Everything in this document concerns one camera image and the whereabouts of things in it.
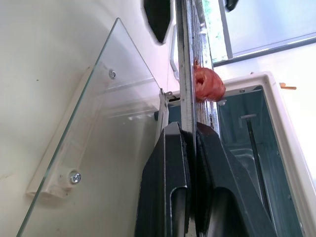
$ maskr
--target screw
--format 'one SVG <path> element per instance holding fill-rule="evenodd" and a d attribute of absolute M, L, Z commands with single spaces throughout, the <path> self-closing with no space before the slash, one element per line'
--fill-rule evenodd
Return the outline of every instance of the screw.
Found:
<path fill-rule="evenodd" d="M 109 76 L 112 80 L 114 80 L 117 77 L 117 73 L 113 71 L 113 69 L 111 69 L 109 71 Z"/>
<path fill-rule="evenodd" d="M 70 182 L 71 184 L 78 184 L 81 180 L 81 174 L 80 173 L 71 173 L 70 174 Z"/>

